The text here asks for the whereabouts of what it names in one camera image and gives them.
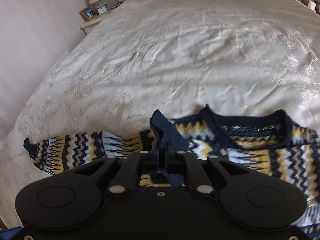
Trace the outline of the white embroidered bedspread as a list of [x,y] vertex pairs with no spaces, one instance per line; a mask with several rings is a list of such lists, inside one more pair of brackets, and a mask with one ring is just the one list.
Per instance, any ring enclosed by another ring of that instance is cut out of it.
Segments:
[[37,86],[1,149],[1,219],[46,177],[23,147],[56,135],[126,136],[203,106],[224,116],[283,109],[319,130],[319,16],[297,0],[126,0]]

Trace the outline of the cream nightstand by wall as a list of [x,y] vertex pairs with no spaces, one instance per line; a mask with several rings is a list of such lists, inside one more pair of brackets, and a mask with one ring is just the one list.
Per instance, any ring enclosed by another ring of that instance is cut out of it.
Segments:
[[94,20],[86,21],[82,25],[80,25],[80,30],[82,30],[86,35],[95,28],[101,21],[109,16],[111,12],[113,12],[117,7],[111,8],[108,12],[100,15],[99,17],[95,18]]

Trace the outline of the wooden picture frame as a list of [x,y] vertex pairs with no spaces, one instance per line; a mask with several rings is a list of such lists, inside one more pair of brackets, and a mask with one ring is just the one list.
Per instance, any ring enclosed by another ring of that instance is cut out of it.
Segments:
[[91,6],[80,10],[79,14],[87,21],[96,19],[99,16],[98,12]]

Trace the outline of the navy yellow patterned knit sweater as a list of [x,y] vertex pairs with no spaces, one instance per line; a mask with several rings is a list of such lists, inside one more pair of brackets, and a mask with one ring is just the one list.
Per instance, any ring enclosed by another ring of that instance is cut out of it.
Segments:
[[221,116],[209,107],[179,119],[155,111],[150,127],[126,137],[108,131],[55,136],[24,148],[41,171],[55,175],[94,160],[115,155],[125,159],[150,151],[154,143],[171,143],[175,151],[189,151],[199,159],[210,155],[284,180],[301,189],[307,209],[299,228],[319,239],[319,135],[301,127],[283,110],[264,117]]

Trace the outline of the small white alarm clock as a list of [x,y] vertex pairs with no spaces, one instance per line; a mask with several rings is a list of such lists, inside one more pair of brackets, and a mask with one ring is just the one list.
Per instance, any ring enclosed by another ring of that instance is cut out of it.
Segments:
[[103,14],[107,13],[108,12],[107,5],[106,4],[99,5],[97,7],[97,12],[98,12],[99,15],[103,15]]

